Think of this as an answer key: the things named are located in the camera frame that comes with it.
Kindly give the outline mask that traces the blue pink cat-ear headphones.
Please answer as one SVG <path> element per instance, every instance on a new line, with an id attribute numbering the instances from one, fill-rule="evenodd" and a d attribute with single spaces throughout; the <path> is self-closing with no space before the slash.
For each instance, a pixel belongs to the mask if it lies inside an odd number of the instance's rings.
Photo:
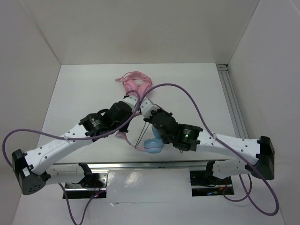
<path id="1" fill-rule="evenodd" d="M 133 147 L 134 149 L 142 152 L 147 152 L 150 154 L 157 154 L 160 153 L 164 147 L 163 140 L 161 139 L 160 134 L 158 133 L 157 129 L 154 128 L 154 126 L 151 126 L 154 138 L 145 140 L 143 143 L 143 147 L 134 146 L 131 144 L 131 142 L 128 140 L 127 135 L 125 132 L 118 131 L 115 138 L 118 138 L 120 140 L 126 141 L 126 143 Z"/>

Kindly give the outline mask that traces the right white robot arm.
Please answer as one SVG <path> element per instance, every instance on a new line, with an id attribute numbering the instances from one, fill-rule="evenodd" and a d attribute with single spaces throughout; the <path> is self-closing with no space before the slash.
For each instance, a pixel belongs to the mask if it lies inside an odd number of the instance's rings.
<path id="1" fill-rule="evenodd" d="M 210 134 L 201 127 L 179 124 L 172 113 L 160 108 L 143 112 L 142 116 L 164 144 L 172 144 L 180 151 L 200 150 L 228 156 L 228 160 L 207 163 L 204 177 L 210 184 L 241 174 L 266 180 L 275 178 L 275 150 L 269 137 L 242 139 Z"/>

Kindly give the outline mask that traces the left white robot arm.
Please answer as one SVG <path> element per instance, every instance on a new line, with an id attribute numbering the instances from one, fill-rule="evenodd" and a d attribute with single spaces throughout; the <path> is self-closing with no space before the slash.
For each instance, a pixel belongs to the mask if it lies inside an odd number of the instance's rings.
<path id="1" fill-rule="evenodd" d="M 86 163 L 58 165 L 57 161 L 94 143 L 99 135 L 107 137 L 109 131 L 118 130 L 133 114 L 135 104 L 132 98 L 123 99 L 110 109 L 88 114 L 59 139 L 27 152 L 14 151 L 12 165 L 22 193 L 31 195 L 46 185 L 62 182 L 89 186 L 95 175 Z"/>

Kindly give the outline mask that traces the aluminium front rail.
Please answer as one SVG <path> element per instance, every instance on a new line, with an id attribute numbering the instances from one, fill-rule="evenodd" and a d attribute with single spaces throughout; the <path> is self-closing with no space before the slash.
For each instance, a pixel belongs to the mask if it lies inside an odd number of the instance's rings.
<path id="1" fill-rule="evenodd" d="M 133 169 L 180 169 L 205 170 L 208 162 L 200 161 L 154 161 L 154 162 L 128 162 L 128 163 L 87 163 L 92 170 L 133 170 Z"/>

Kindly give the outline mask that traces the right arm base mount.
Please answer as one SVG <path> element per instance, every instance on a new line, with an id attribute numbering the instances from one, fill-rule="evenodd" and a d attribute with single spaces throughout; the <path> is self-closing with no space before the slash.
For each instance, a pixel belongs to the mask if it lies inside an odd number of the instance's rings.
<path id="1" fill-rule="evenodd" d="M 225 179 L 216 178 L 209 169 L 209 161 L 187 161 L 189 169 L 192 196 L 217 196 L 222 195 L 225 190 L 226 195 L 233 195 L 233 182 L 231 177 Z"/>

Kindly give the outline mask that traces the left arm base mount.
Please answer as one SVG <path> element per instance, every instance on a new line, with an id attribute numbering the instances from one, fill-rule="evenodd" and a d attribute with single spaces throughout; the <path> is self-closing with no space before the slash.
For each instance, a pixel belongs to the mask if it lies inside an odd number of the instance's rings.
<path id="1" fill-rule="evenodd" d="M 107 169 L 94 169 L 87 163 L 72 167 L 72 172 L 62 181 L 69 199 L 106 198 Z"/>

